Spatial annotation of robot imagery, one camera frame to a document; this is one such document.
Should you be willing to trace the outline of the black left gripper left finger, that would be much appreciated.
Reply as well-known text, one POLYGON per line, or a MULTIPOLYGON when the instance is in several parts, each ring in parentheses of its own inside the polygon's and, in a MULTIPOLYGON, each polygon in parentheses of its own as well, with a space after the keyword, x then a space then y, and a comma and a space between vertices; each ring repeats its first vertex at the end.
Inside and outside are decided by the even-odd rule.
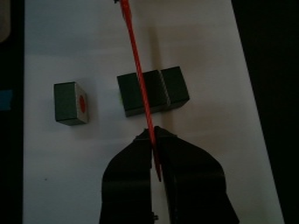
POLYGON ((149 130, 115 155, 102 179, 99 224, 154 224, 149 130))

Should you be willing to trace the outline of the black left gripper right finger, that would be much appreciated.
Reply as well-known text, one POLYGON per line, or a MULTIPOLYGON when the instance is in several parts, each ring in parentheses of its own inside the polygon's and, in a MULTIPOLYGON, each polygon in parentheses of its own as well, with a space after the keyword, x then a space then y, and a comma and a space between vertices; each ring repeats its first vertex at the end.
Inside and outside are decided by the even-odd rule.
POLYGON ((155 127, 172 224, 240 224, 220 161, 155 127))

